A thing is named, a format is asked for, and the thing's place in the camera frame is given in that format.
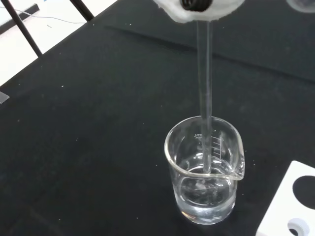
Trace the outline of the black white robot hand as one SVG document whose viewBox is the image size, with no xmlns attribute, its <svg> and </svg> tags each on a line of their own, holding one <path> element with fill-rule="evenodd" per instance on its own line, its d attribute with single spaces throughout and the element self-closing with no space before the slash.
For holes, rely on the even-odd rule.
<svg viewBox="0 0 315 236">
<path fill-rule="evenodd" d="M 158 7 L 177 23 L 191 21 L 211 22 L 225 17 L 243 3 L 243 0 L 156 0 Z"/>
</svg>

